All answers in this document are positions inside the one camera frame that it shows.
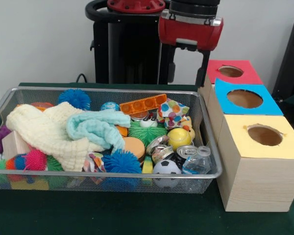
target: box with round hole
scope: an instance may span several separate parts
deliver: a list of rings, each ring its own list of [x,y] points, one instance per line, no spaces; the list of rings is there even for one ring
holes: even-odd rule
[[[218,78],[213,92],[210,92],[208,114],[216,141],[223,114],[283,115],[264,85],[232,84]]]
[[[283,116],[224,115],[217,179],[228,212],[287,212],[294,199],[294,130]]]
[[[206,106],[216,78],[233,84],[263,84],[248,60],[209,60],[204,86],[198,90]]]

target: small soccer ball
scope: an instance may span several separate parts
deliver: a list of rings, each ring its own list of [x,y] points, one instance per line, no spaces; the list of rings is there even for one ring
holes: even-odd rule
[[[181,174],[181,170],[177,167],[174,161],[162,160],[159,161],[152,171],[153,174]],[[153,179],[154,183],[160,188],[173,188],[177,186],[179,179]]]

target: polka dot fabric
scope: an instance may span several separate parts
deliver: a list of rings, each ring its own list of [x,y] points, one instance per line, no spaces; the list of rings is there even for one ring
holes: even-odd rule
[[[164,123],[168,130],[181,127],[181,122],[186,120],[185,116],[190,108],[175,100],[167,99],[160,105],[157,112],[157,121]]]

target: yellow ball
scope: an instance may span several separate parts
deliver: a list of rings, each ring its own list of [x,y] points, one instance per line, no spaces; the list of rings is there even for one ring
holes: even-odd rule
[[[189,145],[192,143],[192,138],[190,133],[183,128],[175,128],[168,133],[169,145],[172,145],[175,151],[178,147],[182,145]]]

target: metal basket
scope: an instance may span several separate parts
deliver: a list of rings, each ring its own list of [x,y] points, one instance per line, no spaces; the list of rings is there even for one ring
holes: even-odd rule
[[[18,104],[32,102],[57,103],[67,88],[17,87],[9,90],[0,101],[0,125]],[[211,148],[211,170],[206,175],[91,173],[67,171],[0,170],[0,189],[40,189],[75,191],[133,191],[168,193],[204,193],[221,172],[221,162],[207,110],[202,97],[195,92],[136,91],[83,89],[91,98],[91,110],[99,110],[108,101],[124,103],[166,93],[168,98],[190,107],[196,132],[194,145]]]

